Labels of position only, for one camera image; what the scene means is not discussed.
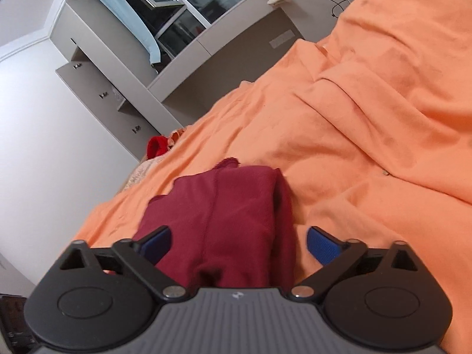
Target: gray plastic base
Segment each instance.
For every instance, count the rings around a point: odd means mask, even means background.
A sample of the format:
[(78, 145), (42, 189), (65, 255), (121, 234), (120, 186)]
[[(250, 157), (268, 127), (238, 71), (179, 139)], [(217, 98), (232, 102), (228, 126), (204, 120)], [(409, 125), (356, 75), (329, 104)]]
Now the gray plastic base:
[[(40, 348), (37, 354), (55, 354)], [(316, 307), (277, 289), (200, 289), (164, 306), (150, 327), (113, 354), (379, 354), (333, 332)], [(437, 346), (416, 354), (444, 354)]]

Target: maroon cloth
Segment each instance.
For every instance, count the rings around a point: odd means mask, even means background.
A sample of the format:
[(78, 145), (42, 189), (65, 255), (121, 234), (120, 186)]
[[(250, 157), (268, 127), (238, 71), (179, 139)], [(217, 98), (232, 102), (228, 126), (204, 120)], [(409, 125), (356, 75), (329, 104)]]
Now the maroon cloth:
[(227, 158), (175, 180), (150, 200), (138, 240), (162, 225), (172, 248), (156, 265), (181, 285), (269, 287), (294, 284), (296, 236), (289, 187), (279, 169), (238, 167)]

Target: metal screw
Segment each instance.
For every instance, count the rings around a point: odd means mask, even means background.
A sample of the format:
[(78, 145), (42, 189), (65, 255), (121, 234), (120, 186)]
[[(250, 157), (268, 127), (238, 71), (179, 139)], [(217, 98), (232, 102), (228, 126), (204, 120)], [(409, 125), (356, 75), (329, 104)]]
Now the metal screw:
[(315, 291), (309, 286), (295, 286), (292, 288), (292, 294), (297, 298), (308, 298), (315, 294)]
[(178, 285), (167, 286), (164, 290), (162, 290), (162, 294), (164, 294), (167, 298), (180, 298), (183, 297), (185, 293), (185, 288)]

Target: bed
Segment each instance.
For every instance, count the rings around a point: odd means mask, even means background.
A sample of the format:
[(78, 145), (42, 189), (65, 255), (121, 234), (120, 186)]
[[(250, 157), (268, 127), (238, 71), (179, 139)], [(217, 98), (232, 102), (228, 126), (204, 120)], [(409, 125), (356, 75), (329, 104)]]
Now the bed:
[(280, 168), (298, 280), (320, 267), (310, 225), (372, 247), (408, 241), (453, 305), (443, 348), (472, 353), (471, 73), (472, 0), (355, 0), (326, 39), (297, 41), (218, 101), (76, 238), (131, 237), (153, 196), (226, 157)]

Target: cabinet door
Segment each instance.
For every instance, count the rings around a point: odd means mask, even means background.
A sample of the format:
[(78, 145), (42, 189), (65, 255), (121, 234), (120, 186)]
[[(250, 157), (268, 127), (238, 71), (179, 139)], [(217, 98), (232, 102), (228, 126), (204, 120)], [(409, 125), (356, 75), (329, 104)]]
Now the cabinet door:
[(67, 63), (57, 74), (102, 125), (141, 159), (149, 138), (159, 133), (129, 102), (123, 105), (123, 96), (102, 72), (91, 61), (81, 61)]

